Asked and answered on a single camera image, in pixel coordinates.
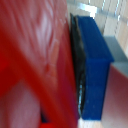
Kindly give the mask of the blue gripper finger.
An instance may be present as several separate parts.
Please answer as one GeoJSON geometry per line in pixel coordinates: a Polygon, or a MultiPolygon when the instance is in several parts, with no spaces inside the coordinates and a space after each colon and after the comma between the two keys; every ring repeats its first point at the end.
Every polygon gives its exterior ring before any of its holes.
{"type": "Polygon", "coordinates": [[[71,15],[71,48],[79,116],[100,120],[114,58],[92,17],[71,15]]]}

